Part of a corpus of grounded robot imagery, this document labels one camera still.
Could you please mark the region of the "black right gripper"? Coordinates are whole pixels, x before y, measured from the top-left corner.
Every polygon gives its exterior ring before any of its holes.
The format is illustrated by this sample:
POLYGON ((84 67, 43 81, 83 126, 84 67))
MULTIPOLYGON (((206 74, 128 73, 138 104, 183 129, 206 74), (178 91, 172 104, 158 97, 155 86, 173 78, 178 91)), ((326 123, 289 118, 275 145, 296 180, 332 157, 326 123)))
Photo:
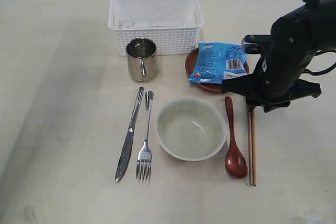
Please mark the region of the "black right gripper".
POLYGON ((320 85, 300 76, 335 69, 335 65, 320 71, 307 68, 314 57, 335 52, 335 11, 296 9, 275 21, 270 36, 253 73, 222 81, 222 93, 244 95, 249 105, 261 106, 266 113, 288 107, 292 100, 318 97, 320 85))

